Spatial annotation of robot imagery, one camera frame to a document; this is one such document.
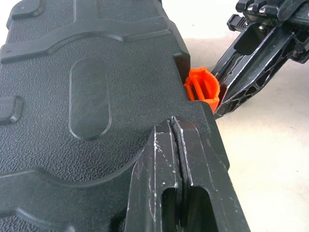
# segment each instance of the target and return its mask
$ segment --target orange plastic clip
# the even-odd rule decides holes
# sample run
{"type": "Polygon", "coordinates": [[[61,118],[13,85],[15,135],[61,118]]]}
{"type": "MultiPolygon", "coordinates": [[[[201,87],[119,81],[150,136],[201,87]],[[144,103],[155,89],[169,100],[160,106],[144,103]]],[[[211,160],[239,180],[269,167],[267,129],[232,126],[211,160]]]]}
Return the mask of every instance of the orange plastic clip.
{"type": "Polygon", "coordinates": [[[191,69],[184,87],[190,100],[201,100],[211,106],[214,113],[219,104],[220,85],[217,78],[206,67],[191,69]]]}

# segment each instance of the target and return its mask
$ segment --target concrete floor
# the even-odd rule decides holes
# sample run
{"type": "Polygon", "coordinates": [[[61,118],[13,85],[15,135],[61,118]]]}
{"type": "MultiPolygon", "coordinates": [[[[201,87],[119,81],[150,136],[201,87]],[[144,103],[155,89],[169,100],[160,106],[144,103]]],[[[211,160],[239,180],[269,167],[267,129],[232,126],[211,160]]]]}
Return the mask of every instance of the concrete floor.
{"type": "MultiPolygon", "coordinates": [[[[0,44],[11,8],[0,3],[0,44]]],[[[192,57],[210,70],[238,36],[227,20],[237,0],[163,0],[192,57]]],[[[252,232],[309,231],[309,63],[288,61],[237,111],[217,120],[229,174],[252,232]]]]}

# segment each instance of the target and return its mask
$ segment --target orange cap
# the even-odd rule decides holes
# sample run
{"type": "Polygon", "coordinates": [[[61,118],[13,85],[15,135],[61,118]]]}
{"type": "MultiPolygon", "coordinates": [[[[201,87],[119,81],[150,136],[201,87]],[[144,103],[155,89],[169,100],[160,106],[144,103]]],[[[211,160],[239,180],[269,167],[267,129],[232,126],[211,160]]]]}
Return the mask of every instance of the orange cap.
{"type": "Polygon", "coordinates": [[[220,85],[217,78],[206,67],[191,69],[184,87],[190,100],[201,100],[211,106],[214,113],[219,104],[220,85]]]}

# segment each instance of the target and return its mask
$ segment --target screw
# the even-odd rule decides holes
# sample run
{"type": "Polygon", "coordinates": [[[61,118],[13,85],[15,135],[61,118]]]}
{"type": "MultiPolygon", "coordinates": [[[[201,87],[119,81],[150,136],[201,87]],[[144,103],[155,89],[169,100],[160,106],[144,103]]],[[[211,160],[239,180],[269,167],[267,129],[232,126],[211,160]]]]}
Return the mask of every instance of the screw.
{"type": "Polygon", "coordinates": [[[265,14],[266,12],[266,6],[262,6],[261,9],[259,10],[260,14],[265,14]]]}
{"type": "Polygon", "coordinates": [[[266,29],[265,25],[261,24],[261,25],[259,26],[259,30],[260,30],[260,31],[264,31],[265,29],[266,29]]]}
{"type": "Polygon", "coordinates": [[[249,6],[248,6],[248,9],[247,9],[248,11],[252,11],[253,10],[253,4],[250,4],[249,6]]]}

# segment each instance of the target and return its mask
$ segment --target textured plastic surface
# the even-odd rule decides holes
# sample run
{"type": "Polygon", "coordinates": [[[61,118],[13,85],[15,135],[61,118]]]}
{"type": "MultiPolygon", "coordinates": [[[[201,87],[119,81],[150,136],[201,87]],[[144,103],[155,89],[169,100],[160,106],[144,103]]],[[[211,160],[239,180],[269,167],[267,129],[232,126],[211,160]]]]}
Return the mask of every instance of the textured plastic surface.
{"type": "Polygon", "coordinates": [[[183,83],[190,56],[156,0],[24,0],[0,52],[0,231],[121,231],[131,172],[172,116],[228,160],[203,102],[183,83]]]}

